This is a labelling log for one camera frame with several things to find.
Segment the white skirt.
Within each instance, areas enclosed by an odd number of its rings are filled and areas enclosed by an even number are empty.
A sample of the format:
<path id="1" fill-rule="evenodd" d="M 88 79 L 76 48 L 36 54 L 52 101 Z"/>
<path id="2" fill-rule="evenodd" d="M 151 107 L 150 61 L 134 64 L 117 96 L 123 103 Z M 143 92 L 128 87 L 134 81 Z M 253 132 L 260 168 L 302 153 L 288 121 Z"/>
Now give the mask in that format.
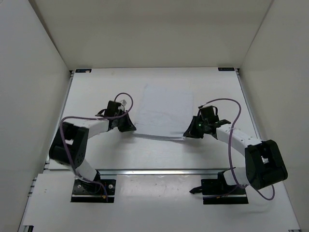
<path id="1" fill-rule="evenodd" d="M 146 85 L 135 117 L 135 136 L 183 141 L 193 118 L 191 91 Z"/>

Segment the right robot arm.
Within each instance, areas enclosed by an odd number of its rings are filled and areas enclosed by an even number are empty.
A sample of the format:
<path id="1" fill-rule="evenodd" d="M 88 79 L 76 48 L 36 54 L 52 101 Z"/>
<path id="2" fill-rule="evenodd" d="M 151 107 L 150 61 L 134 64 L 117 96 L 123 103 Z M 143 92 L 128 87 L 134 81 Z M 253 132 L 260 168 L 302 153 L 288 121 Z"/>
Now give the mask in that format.
<path id="1" fill-rule="evenodd" d="M 242 168 L 230 167 L 218 173 L 216 187 L 221 193 L 228 193 L 235 186 L 252 186 L 263 189 L 288 177 L 281 152 L 273 140 L 262 141 L 232 127 L 230 121 L 219 119 L 215 107 L 200 108 L 192 118 L 184 137 L 202 139 L 205 134 L 238 151 L 245 160 Z"/>

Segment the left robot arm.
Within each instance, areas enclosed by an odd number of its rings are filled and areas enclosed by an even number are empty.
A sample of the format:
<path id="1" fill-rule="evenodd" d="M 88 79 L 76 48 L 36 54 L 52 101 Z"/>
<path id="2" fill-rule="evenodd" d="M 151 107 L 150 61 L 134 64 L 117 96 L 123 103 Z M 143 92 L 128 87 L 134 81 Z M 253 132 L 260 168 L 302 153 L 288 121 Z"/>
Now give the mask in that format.
<path id="1" fill-rule="evenodd" d="M 79 123 L 62 122 L 49 149 L 49 157 L 72 170 L 80 185 L 90 194 L 106 193 L 98 170 L 86 161 L 86 147 L 90 138 L 118 128 L 120 132 L 135 131 L 136 127 L 125 110 L 126 101 L 109 101 L 96 118 L 80 118 Z"/>

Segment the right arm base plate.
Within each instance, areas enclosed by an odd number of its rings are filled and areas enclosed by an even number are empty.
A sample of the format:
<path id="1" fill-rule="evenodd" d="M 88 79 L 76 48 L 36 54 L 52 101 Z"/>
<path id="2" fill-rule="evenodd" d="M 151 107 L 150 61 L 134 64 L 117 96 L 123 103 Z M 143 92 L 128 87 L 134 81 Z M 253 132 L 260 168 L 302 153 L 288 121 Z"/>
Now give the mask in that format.
<path id="1" fill-rule="evenodd" d="M 246 190 L 237 185 L 228 185 L 223 173 L 219 172 L 216 179 L 201 179 L 201 186 L 189 192 L 202 193 L 204 205 L 248 204 Z"/>

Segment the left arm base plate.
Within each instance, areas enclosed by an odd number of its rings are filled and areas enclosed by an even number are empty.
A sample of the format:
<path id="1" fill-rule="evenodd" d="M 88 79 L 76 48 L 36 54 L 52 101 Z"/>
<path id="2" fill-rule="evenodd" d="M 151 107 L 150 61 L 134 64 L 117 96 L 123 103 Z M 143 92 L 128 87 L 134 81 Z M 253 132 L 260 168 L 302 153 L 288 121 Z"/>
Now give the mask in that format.
<path id="1" fill-rule="evenodd" d="M 72 203 L 114 203 L 116 179 L 101 179 L 102 185 L 87 183 L 75 178 L 72 193 Z"/>

